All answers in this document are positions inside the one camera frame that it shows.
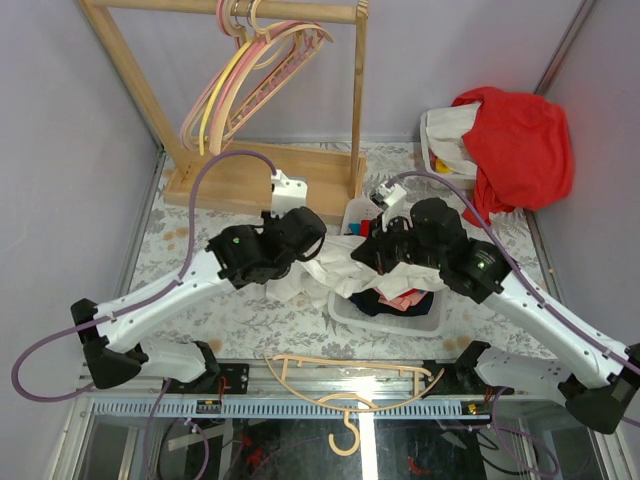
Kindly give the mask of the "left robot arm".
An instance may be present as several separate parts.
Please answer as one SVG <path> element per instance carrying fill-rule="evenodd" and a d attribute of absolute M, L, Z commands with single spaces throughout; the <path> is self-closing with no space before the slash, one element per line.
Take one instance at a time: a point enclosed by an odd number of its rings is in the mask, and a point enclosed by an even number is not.
<path fill-rule="evenodd" d="M 160 341 L 152 335 L 202 300 L 281 279 L 295 262 L 319 253 L 327 229 L 311 209 L 294 208 L 281 217 L 264 212 L 262 218 L 260 226 L 223 229 L 184 270 L 110 302 L 81 299 L 72 305 L 96 388 L 111 389 L 140 374 L 166 379 L 173 393 L 204 395 L 218 388 L 221 367 L 207 343 Z"/>

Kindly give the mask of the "peach plastic hanger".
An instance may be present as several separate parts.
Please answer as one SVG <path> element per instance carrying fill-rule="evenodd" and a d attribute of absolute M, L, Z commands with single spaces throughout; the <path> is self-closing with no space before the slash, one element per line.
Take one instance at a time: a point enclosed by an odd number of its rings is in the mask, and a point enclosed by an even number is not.
<path fill-rule="evenodd" d="M 378 361 L 361 360 L 334 360 L 319 357 L 308 357 L 293 354 L 263 354 L 264 363 L 276 382 L 294 397 L 311 405 L 326 408 L 342 415 L 342 424 L 353 435 L 353 444 L 347 449 L 340 448 L 336 444 L 336 435 L 329 433 L 327 437 L 331 451 L 341 457 L 349 457 L 356 453 L 361 445 L 361 431 L 352 422 L 354 415 L 384 413 L 410 405 L 411 403 L 428 396 L 431 391 L 443 379 L 446 370 L 440 368 L 433 373 L 426 367 L 384 363 Z M 412 381 L 412 393 L 408 399 L 390 406 L 379 406 L 370 393 L 355 391 L 339 391 L 327 394 L 317 399 L 311 398 L 299 390 L 293 388 L 288 381 L 289 365 L 294 363 L 298 368 L 303 366 L 330 367 L 343 369 L 356 369 L 374 372 L 395 372 L 399 378 L 410 377 Z"/>

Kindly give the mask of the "white t shirt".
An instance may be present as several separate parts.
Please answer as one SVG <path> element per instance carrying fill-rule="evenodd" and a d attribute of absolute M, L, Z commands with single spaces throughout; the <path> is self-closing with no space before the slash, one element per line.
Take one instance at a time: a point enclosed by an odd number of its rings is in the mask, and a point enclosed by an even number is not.
<path fill-rule="evenodd" d="M 352 259 L 351 253 L 363 242 L 359 236 L 327 236 L 316 257 L 295 262 L 284 278 L 269 281 L 266 296 L 281 302 L 301 296 L 319 308 L 328 303 L 331 294 L 347 299 L 374 289 L 394 299 L 412 289 L 436 292 L 445 288 L 439 271 L 433 268 L 400 263 L 391 272 L 379 274 Z"/>

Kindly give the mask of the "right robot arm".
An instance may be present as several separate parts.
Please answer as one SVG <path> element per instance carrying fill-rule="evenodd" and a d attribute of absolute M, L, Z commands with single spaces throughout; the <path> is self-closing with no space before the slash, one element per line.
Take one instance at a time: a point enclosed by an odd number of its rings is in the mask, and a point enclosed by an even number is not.
<path fill-rule="evenodd" d="M 497 245 L 468 237 L 459 214 L 439 198 L 415 203 L 372 197 L 381 213 L 352 258 L 378 274 L 398 266 L 437 270 L 453 292 L 505 316 L 554 354 L 543 360 L 473 341 L 455 362 L 467 394 L 508 387 L 551 400 L 584 426 L 612 434 L 639 391 L 639 347 L 591 327 L 549 296 Z"/>

